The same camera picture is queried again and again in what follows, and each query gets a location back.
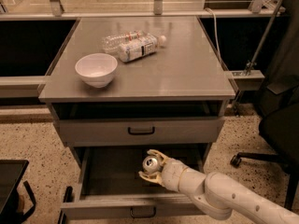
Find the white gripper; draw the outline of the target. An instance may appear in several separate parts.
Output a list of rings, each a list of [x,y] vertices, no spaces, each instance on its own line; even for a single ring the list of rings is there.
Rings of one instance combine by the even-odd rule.
[[[162,174],[160,172],[146,174],[139,171],[138,174],[142,179],[179,193],[204,192],[205,174],[190,168],[181,161],[169,159],[156,149],[150,149],[148,154],[155,167],[164,168]]]

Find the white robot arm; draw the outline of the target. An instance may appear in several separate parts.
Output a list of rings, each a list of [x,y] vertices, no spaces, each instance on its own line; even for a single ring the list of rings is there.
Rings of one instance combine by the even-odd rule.
[[[247,189],[228,175],[219,172],[206,175],[155,149],[148,151],[142,166],[141,178],[184,194],[214,219],[225,220],[236,211],[255,224],[299,224],[297,214]]]

